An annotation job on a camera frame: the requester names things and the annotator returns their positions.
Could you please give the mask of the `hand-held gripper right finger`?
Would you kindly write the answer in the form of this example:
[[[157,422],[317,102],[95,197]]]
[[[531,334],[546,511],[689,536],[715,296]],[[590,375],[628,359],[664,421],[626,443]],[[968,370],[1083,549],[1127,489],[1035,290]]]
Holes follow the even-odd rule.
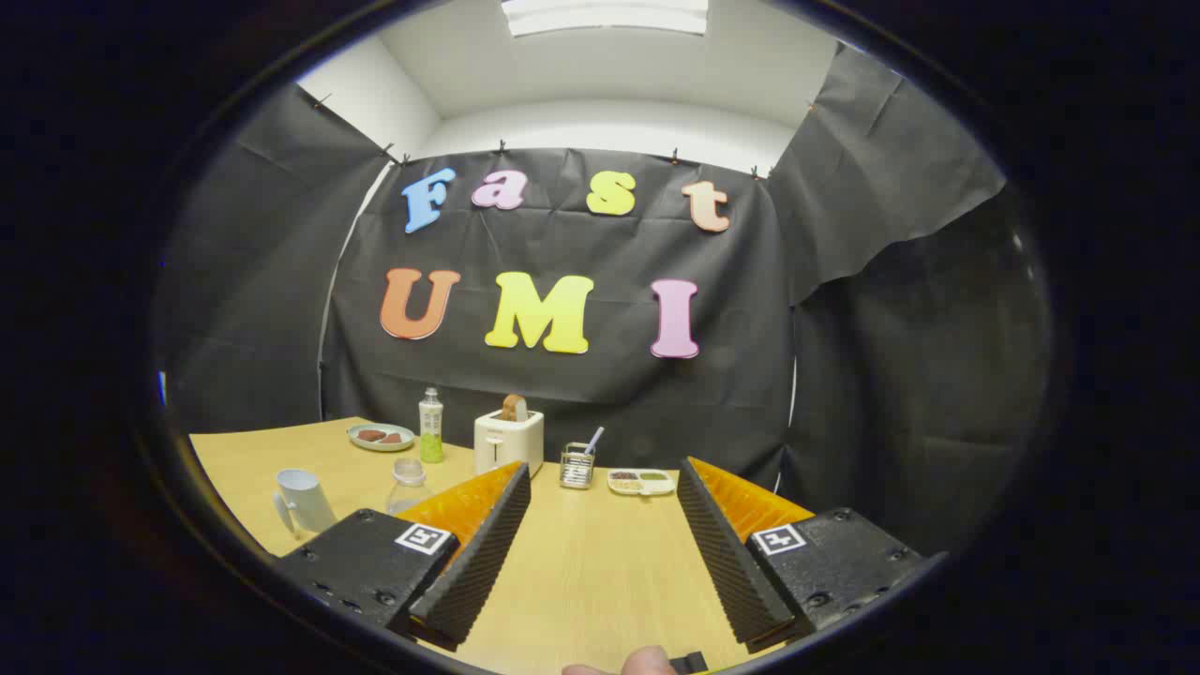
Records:
[[[748,653],[853,619],[941,561],[848,507],[812,513],[695,456],[682,462],[677,495]]]

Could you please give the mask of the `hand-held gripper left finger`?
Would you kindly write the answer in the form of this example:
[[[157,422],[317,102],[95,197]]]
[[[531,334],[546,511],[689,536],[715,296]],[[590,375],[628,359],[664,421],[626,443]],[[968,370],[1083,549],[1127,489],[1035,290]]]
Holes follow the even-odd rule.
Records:
[[[276,565],[334,611],[457,650],[484,610],[532,503],[532,468],[478,474],[397,516],[359,509]]]

